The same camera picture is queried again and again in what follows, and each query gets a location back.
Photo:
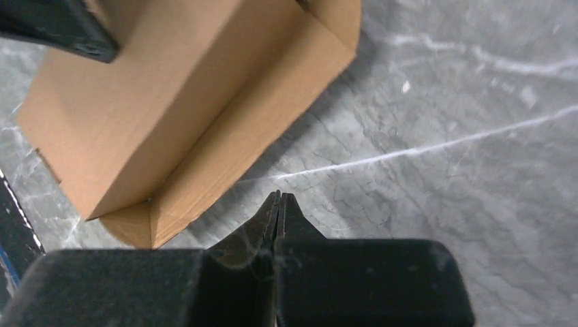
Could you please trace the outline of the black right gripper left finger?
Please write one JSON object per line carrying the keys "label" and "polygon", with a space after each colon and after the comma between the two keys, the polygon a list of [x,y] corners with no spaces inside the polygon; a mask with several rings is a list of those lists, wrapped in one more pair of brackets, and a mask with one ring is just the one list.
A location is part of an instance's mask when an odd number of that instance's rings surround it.
{"label": "black right gripper left finger", "polygon": [[37,259],[2,326],[274,326],[281,204],[208,249],[66,249]]}

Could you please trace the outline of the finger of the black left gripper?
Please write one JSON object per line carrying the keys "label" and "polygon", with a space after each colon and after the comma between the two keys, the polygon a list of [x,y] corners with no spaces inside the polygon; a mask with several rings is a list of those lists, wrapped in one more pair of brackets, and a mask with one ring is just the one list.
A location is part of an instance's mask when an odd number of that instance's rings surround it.
{"label": "finger of the black left gripper", "polygon": [[1,37],[111,63],[119,44],[85,1],[1,2]]}

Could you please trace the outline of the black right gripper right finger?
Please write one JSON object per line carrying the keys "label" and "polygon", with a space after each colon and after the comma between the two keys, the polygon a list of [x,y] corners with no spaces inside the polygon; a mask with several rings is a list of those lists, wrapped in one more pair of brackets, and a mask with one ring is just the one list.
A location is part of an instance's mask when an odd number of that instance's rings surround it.
{"label": "black right gripper right finger", "polygon": [[422,238],[323,236],[296,197],[281,197],[275,235],[279,326],[473,326],[457,262]]}

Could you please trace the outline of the brown cardboard paper box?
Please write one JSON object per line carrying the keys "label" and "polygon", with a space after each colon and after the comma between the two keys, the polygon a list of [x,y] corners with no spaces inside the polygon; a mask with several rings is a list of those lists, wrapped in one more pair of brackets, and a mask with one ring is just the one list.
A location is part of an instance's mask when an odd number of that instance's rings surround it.
{"label": "brown cardboard paper box", "polygon": [[18,124],[83,219],[158,248],[356,54],[360,1],[90,1],[110,64],[49,50]]}

